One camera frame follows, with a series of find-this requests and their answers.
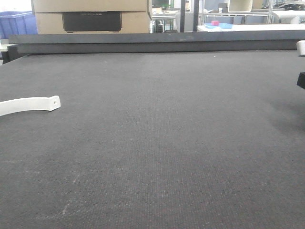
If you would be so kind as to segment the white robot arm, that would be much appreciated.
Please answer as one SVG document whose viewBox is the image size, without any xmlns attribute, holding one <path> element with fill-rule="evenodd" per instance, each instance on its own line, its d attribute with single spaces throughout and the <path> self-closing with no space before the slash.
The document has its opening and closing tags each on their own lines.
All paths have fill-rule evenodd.
<svg viewBox="0 0 305 229">
<path fill-rule="evenodd" d="M 305 56 L 305 41 L 298 41 L 297 44 L 297 52 L 299 57 Z M 297 85 L 303 89 L 305 89 L 305 73 L 301 72 L 298 76 Z"/>
</svg>

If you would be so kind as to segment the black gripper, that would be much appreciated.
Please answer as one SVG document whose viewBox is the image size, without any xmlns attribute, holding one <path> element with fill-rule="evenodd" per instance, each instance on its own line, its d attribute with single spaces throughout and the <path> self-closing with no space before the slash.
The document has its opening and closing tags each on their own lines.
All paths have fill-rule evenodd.
<svg viewBox="0 0 305 229">
<path fill-rule="evenodd" d="M 299 74 L 296 85 L 301 87 L 302 89 L 305 89 L 305 72 L 301 72 Z"/>
</svg>

